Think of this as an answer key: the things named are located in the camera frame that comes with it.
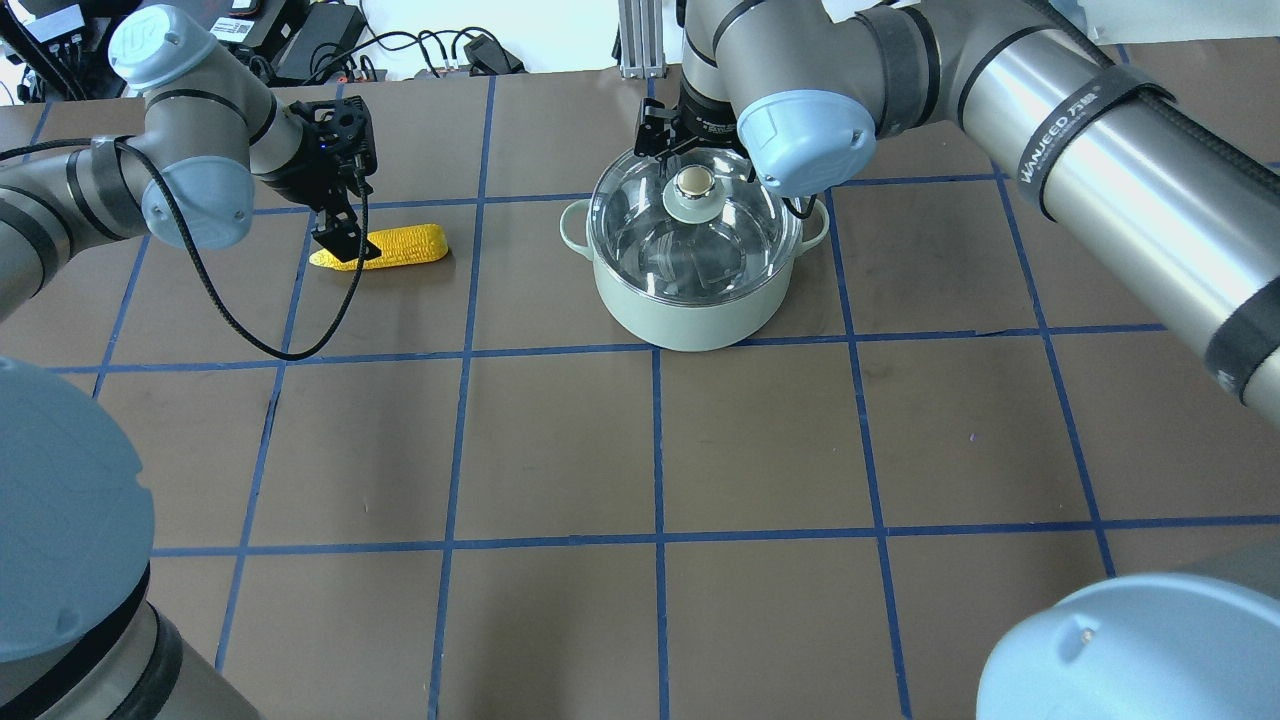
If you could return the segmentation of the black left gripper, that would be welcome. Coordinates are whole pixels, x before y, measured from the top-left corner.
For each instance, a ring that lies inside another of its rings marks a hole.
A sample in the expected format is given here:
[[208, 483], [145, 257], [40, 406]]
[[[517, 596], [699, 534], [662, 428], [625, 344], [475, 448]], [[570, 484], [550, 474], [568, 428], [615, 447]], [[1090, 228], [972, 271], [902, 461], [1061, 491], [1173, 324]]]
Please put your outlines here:
[[262, 182], [317, 213], [312, 241], [339, 263], [381, 256], [349, 205], [351, 195], [370, 191], [366, 178], [376, 169], [372, 115], [362, 97], [271, 105], [262, 124]]

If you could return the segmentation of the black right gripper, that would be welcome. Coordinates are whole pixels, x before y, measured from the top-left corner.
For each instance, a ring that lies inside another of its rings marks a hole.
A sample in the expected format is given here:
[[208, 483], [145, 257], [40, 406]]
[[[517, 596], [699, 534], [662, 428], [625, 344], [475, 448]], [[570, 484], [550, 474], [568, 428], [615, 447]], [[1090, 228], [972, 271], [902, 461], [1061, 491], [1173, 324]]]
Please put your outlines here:
[[737, 131], [737, 117], [727, 102], [700, 104], [686, 97], [667, 108], [645, 97], [639, 108], [634, 155], [664, 161], [695, 149], [726, 150], [749, 159]]

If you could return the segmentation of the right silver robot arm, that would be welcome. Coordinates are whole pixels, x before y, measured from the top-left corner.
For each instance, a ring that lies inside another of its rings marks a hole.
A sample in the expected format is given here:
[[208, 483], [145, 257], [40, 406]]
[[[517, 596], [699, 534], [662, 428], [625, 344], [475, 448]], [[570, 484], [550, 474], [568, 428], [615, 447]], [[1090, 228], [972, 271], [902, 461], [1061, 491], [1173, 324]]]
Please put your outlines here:
[[[672, 109], [635, 151], [730, 149], [808, 199], [878, 141], [952, 122], [1243, 406], [1277, 420], [1277, 174], [1047, 1], [686, 1]], [[1012, 628], [978, 719], [1275, 719], [1277, 542], [1082, 588]]]

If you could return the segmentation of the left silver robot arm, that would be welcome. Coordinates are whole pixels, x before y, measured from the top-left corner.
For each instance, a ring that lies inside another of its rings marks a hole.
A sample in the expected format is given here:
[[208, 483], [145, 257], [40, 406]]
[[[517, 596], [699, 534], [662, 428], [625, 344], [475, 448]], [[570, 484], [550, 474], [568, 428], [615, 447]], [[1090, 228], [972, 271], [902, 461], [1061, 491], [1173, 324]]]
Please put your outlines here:
[[[3, 154], [3, 315], [77, 255], [178, 243], [225, 320], [201, 251], [246, 237], [264, 183], [314, 211], [314, 240], [362, 270], [380, 251], [366, 201], [378, 160], [358, 97], [283, 106], [177, 6], [128, 15], [110, 67], [145, 101], [138, 136]], [[3, 716], [257, 719], [148, 597], [155, 509], [134, 446], [55, 373], [3, 359]]]

